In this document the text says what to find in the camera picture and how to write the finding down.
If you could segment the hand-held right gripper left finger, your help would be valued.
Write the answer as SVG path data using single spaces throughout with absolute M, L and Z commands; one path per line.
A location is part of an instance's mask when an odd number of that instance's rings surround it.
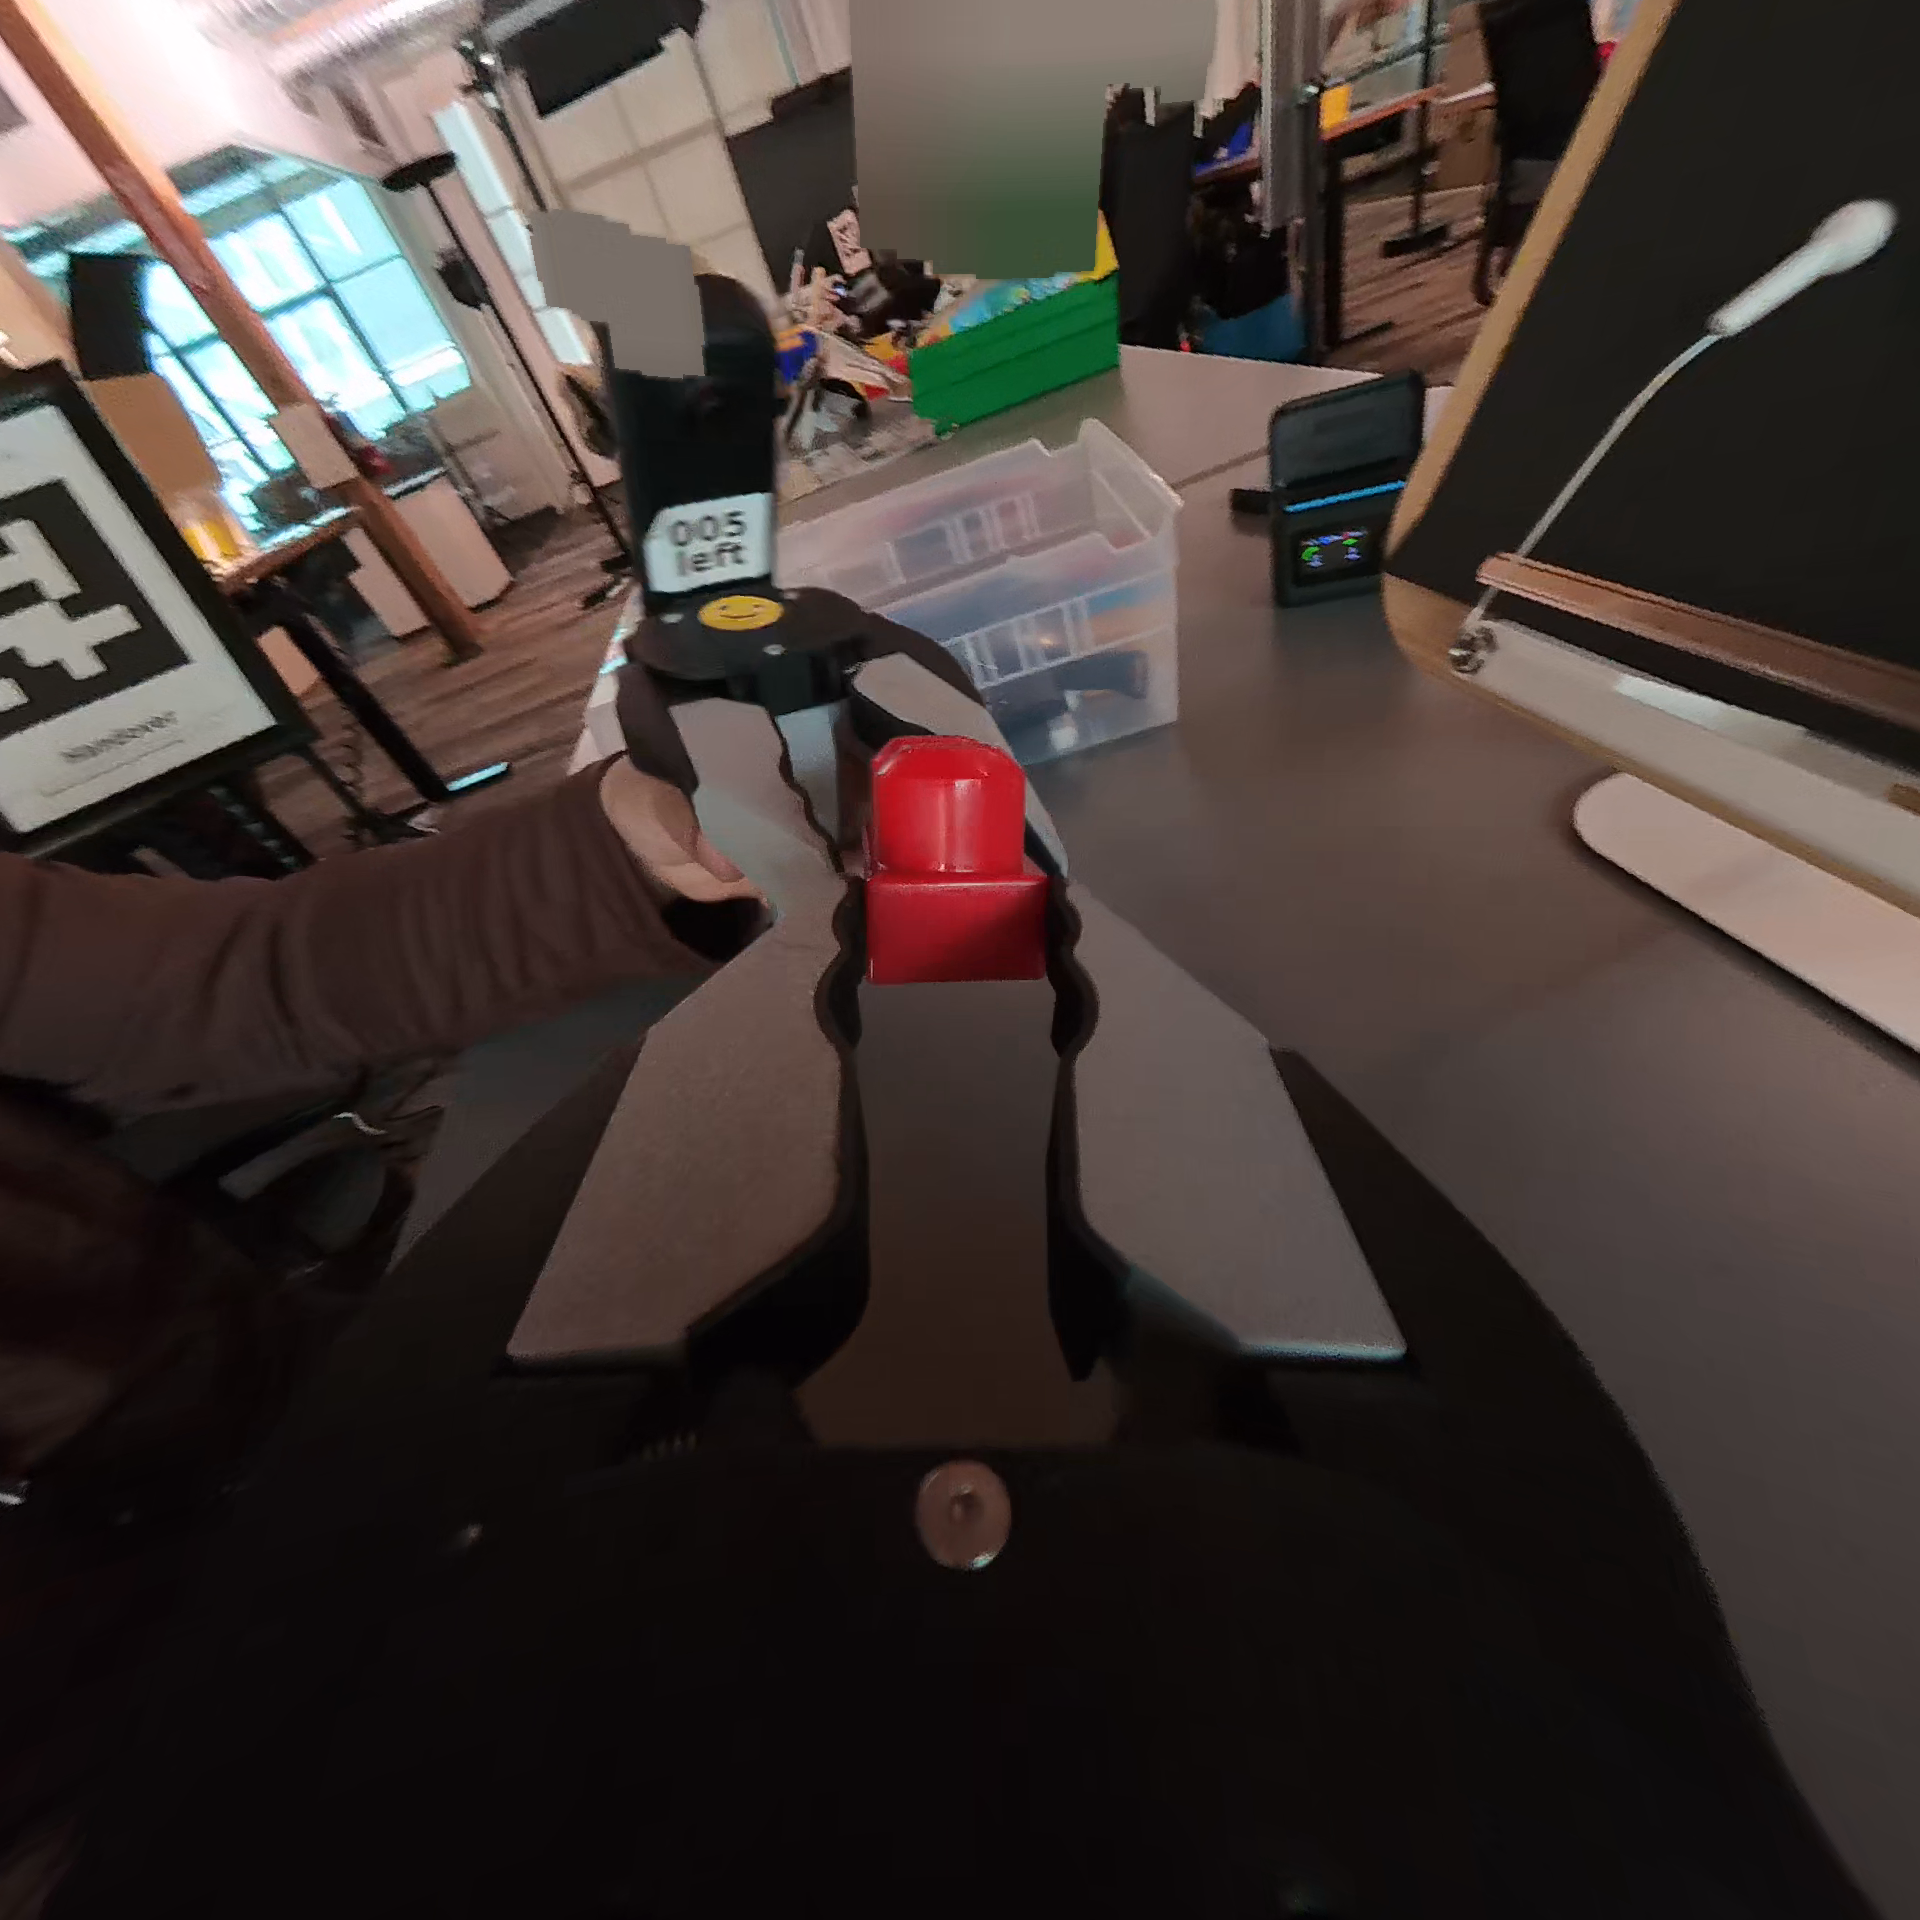
M 793 906 L 648 1032 L 509 1340 L 517 1364 L 686 1356 L 834 1222 L 861 1143 L 831 1010 L 848 909 Z

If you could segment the black floor lamp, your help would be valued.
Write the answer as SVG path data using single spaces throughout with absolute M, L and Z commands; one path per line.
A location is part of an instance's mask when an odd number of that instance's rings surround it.
M 598 591 L 590 591 L 583 600 L 583 607 L 590 610 L 590 607 L 607 605 L 614 600 L 614 591 L 634 580 L 637 557 L 629 552 L 627 535 L 621 532 L 621 523 L 617 519 L 611 502 L 604 501 L 604 491 L 590 476 L 590 472 L 583 461 L 583 448 L 573 444 L 573 434 L 564 425 L 564 418 L 556 406 L 556 397 L 551 396 L 539 369 L 534 367 L 534 360 L 523 349 L 513 326 L 509 325 L 509 319 L 500 311 L 490 278 L 486 277 L 483 265 L 471 257 L 461 227 L 454 224 L 442 186 L 458 170 L 461 167 L 458 167 L 454 153 L 425 153 L 425 157 L 401 163 L 398 167 L 383 173 L 380 187 L 390 197 L 398 197 L 398 199 L 425 197 L 428 207 L 435 207 L 435 217 L 442 224 L 447 238 L 448 238 L 448 254 L 438 267 L 438 272 L 447 284 L 447 292 L 451 292 L 451 298 L 461 306 L 469 306 L 471 312 L 479 312 L 490 320 L 495 333 L 500 335 L 503 349 L 509 352 L 509 359 L 517 364 L 517 369 L 523 376 L 523 387 L 527 389 L 527 396 L 539 406 L 539 413 L 543 413 L 543 418 L 551 430 L 551 438 L 556 441 L 560 458 L 564 461 L 564 469 L 567 469 L 567 476 L 573 481 L 577 493 L 584 501 L 584 506 L 590 509 L 590 513 L 598 519 L 598 525 L 604 529 L 604 535 L 611 539 L 611 557 L 602 562 L 607 584 L 598 587 Z

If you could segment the black board book stand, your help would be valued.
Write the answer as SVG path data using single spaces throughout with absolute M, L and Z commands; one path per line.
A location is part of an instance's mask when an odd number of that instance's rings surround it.
M 1519 600 L 1459 679 L 1479 567 L 1608 421 L 1840 206 L 1901 227 L 1709 352 L 1540 564 L 1917 669 L 1917 7 L 1642 3 L 1395 510 L 1402 657 L 1612 776 L 1588 852 L 1917 1049 L 1917 706 L 1884 718 Z

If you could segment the white cabinet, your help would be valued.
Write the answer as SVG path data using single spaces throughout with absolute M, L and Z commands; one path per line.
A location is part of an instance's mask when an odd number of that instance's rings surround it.
M 473 516 L 469 498 L 447 472 L 398 488 L 393 502 L 469 610 L 490 607 L 517 584 L 517 577 Z M 366 601 L 387 632 L 412 640 L 428 631 L 425 614 L 371 539 L 356 529 L 344 536 L 344 545 L 356 560 L 350 587 Z

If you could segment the person's left forearm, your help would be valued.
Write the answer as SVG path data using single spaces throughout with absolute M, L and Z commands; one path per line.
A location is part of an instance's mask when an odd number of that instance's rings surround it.
M 278 879 L 4 854 L 4 1099 L 144 1117 L 309 1093 L 695 973 L 685 934 L 716 906 L 648 882 L 607 764 Z

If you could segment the clear plastic bin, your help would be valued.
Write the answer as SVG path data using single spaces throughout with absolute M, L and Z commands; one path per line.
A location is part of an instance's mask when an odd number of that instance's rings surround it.
M 1083 421 L 788 525 L 778 580 L 944 647 L 1038 769 L 1177 720 L 1177 532 L 1174 488 Z

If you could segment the black studio light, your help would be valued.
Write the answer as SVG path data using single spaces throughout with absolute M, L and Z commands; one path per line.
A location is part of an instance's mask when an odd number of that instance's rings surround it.
M 483 3 L 488 45 L 553 116 L 698 34 L 706 3 Z

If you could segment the green storage bin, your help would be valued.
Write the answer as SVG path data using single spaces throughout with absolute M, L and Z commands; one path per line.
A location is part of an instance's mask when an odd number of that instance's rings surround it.
M 1121 364 L 1121 278 L 1069 278 L 1035 301 L 997 288 L 968 326 L 907 352 L 914 414 L 940 434 L 994 421 Z

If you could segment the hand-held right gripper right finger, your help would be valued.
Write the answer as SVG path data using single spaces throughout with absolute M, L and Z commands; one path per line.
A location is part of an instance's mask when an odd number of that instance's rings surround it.
M 1093 1255 L 1238 1356 L 1399 1364 L 1405 1332 L 1259 1028 L 1087 885 L 1061 920 L 1061 1200 Z

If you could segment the black white marker sign board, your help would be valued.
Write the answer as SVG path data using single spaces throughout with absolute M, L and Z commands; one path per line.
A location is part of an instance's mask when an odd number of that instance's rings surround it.
M 374 845 L 421 842 L 316 749 L 319 732 L 164 516 L 83 387 L 4 373 L 4 852 L 99 872 L 154 852 L 193 878 L 316 862 L 258 791 L 296 757 Z

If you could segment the red toy block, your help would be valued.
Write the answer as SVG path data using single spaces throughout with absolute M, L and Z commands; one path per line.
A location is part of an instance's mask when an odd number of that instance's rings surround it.
M 981 740 L 907 735 L 873 757 L 868 986 L 1043 980 L 1051 878 L 1024 845 L 1024 804 L 1021 767 Z

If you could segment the black charging case with screen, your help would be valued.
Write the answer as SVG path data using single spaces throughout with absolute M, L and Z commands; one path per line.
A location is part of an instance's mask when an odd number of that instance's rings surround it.
M 1269 560 L 1280 607 L 1378 591 L 1388 529 L 1425 448 L 1421 373 L 1289 400 L 1269 421 Z

